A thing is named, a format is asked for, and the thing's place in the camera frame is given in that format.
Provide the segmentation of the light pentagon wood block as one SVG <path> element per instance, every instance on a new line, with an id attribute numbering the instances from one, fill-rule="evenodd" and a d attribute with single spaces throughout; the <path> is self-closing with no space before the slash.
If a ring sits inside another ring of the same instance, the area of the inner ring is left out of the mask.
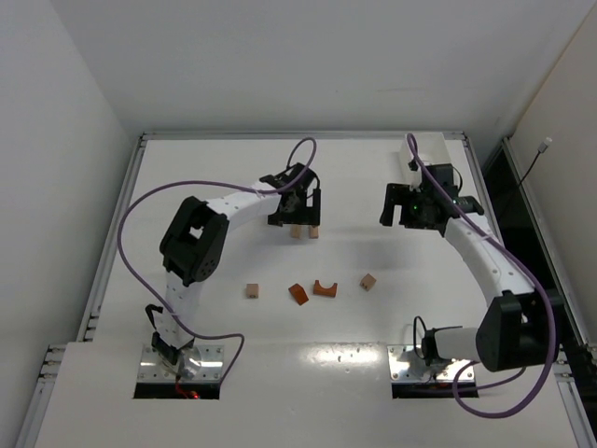
<path id="1" fill-rule="evenodd" d="M 370 291 L 376 284 L 377 279 L 370 273 L 367 273 L 361 280 L 360 286 L 366 291 Z"/>

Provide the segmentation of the light long wood block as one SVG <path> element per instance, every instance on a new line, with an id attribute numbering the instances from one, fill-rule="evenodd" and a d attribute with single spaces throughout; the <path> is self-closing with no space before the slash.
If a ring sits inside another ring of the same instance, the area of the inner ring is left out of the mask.
<path id="1" fill-rule="evenodd" d="M 300 225 L 293 225 L 290 229 L 290 234 L 292 238 L 300 239 L 302 234 L 302 228 Z"/>

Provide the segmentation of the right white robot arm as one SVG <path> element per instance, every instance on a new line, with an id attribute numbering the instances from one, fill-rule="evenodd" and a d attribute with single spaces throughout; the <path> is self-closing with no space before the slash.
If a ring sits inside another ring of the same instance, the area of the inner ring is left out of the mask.
<path id="1" fill-rule="evenodd" d="M 421 342 L 426 364 L 459 358 L 497 372 L 553 362 L 559 348 L 562 300 L 540 290 L 495 240 L 472 196 L 443 198 L 434 187 L 386 187 L 380 222 L 438 231 L 458 252 L 488 305 L 476 328 L 428 329 Z"/>

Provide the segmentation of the white perforated box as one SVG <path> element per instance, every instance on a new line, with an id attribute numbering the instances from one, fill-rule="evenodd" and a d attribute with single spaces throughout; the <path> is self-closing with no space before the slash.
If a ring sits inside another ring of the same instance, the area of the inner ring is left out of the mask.
<path id="1" fill-rule="evenodd" d="M 413 136 L 416 141 L 418 157 L 425 165 L 451 163 L 443 133 L 414 133 Z M 419 187 L 424 175 L 420 165 L 413 158 L 407 137 L 399 146 L 398 160 L 403 183 L 413 188 Z"/>

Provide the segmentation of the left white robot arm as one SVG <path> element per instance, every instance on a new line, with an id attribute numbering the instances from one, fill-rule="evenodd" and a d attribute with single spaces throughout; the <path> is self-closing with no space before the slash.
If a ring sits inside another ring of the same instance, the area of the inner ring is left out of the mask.
<path id="1" fill-rule="evenodd" d="M 318 175 L 296 163 L 239 192 L 205 201 L 190 196 L 179 206 L 160 242 L 167 287 L 151 342 L 172 366 L 177 366 L 195 341 L 187 327 L 196 314 L 204 282 L 218 267 L 227 237 L 260 217 L 279 227 L 318 226 Z"/>

